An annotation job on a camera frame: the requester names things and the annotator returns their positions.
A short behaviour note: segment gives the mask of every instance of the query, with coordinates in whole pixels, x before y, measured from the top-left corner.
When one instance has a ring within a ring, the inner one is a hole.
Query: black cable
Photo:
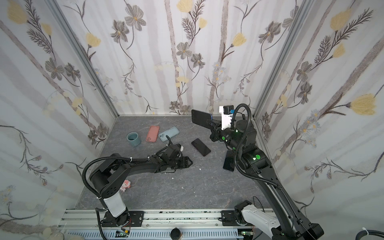
[[[134,163],[139,163],[139,162],[147,162],[149,159],[148,158],[136,158],[136,159],[131,159],[131,158],[127,158],[127,157],[117,157],[117,156],[109,156],[109,157],[100,157],[100,158],[97,158],[93,161],[91,161],[90,163],[88,163],[84,169],[83,169],[83,173],[81,175],[81,179],[83,180],[83,183],[84,185],[93,193],[97,196],[97,198],[101,198],[101,195],[94,189],[91,187],[91,185],[88,183],[87,181],[87,178],[86,178],[86,174],[87,174],[87,170],[88,168],[90,168],[93,164],[95,164],[96,162],[99,162],[99,161],[103,161],[103,160],[107,160],[107,159],[119,159],[119,160],[124,160],[126,162],[134,162]]]
[[[265,212],[264,207],[263,207],[263,205],[262,205],[262,202],[261,202],[256,196],[253,196],[253,198],[252,198],[252,199],[253,199],[253,205],[256,206],[256,205],[255,205],[255,198],[259,201],[260,205],[262,206],[262,208],[263,208],[263,212]]]
[[[162,151],[166,150],[168,146],[170,146],[172,144],[172,141],[170,140],[170,137],[168,135],[166,135],[167,139],[168,139],[168,145],[163,147],[162,149],[158,150],[155,155],[159,155]]]
[[[374,236],[378,236],[378,237],[384,238],[384,232],[376,231],[376,230],[367,230],[367,231],[368,231],[369,235],[374,235]],[[366,230],[359,231],[356,234],[355,240],[360,240],[362,237],[368,235],[367,231]]]
[[[240,172],[240,174],[242,174],[243,176],[247,177],[247,178],[250,178],[250,179],[255,179],[255,180],[258,180],[258,181],[262,181],[262,182],[265,182],[265,183],[268,183],[268,184],[271,184],[272,186],[275,186],[277,189],[281,189],[280,185],[273,182],[273,181],[270,181],[268,179],[265,179],[265,178],[262,178],[262,177],[255,177],[255,176],[252,176],[252,175],[249,175],[247,173],[245,173],[241,168],[240,166],[238,165],[238,162],[237,162],[237,156],[241,157],[242,155],[242,152],[243,152],[243,149],[242,149],[242,144],[243,144],[243,141],[245,140],[245,138],[247,137],[247,133],[248,133],[248,130],[249,130],[249,127],[251,126],[251,109],[249,108],[248,105],[246,105],[245,103],[241,103],[239,104],[234,113],[233,113],[233,117],[232,117],[232,120],[233,118],[236,116],[237,114],[237,111],[241,108],[241,107],[244,107],[246,110],[247,110],[247,124],[245,126],[245,130],[243,132],[243,135],[239,141],[239,143],[237,144],[237,147],[236,147],[236,154],[234,154],[233,156],[233,161],[235,163],[235,166],[236,166],[236,169]],[[234,129],[234,121],[231,121],[231,128]]]
[[[104,212],[106,210],[105,209],[99,209],[99,208],[95,208],[95,210],[96,210],[96,216],[97,216],[97,224],[99,226],[99,231],[100,231],[101,237],[102,237],[103,240],[108,240],[104,236],[103,230],[101,229],[100,214],[99,214],[99,212]]]

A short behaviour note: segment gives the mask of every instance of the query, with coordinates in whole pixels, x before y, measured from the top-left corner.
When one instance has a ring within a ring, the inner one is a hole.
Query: light blue phone case
[[[168,137],[173,137],[173,136],[176,136],[177,134],[179,134],[179,130],[176,127],[171,127],[170,129],[160,133],[159,138],[161,139],[161,141],[166,142],[168,141],[166,135],[168,135]]]

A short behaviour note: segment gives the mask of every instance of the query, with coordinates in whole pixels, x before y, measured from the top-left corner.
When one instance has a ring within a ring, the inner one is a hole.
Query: floral wallpaper
[[[58,0],[119,114],[254,108],[300,0]]]
[[[326,239],[384,226],[384,2],[317,0],[255,121]]]
[[[46,239],[114,117],[44,2],[0,6],[0,238]]]

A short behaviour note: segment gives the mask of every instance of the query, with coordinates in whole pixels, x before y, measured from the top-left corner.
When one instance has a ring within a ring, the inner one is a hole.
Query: phone screen
[[[223,169],[233,172],[235,170],[235,163],[233,162],[233,153],[232,151],[227,151],[225,156],[225,161]]]
[[[192,109],[192,122],[194,124],[197,124],[209,129],[209,125],[207,123],[208,119],[212,119],[212,115],[210,113]]]
[[[192,145],[203,155],[204,157],[211,152],[211,149],[209,149],[200,139],[195,139],[192,142]]]

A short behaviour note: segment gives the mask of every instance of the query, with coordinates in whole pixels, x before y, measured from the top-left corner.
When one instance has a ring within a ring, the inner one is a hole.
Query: phone case
[[[159,133],[159,126],[151,126],[149,128],[146,141],[147,142],[155,142],[157,140],[157,134]]]
[[[166,135],[168,135],[168,137],[174,137],[177,134],[179,134],[179,130],[176,127],[171,127],[170,129],[160,133],[159,138],[161,139],[161,141],[166,142],[168,141]]]

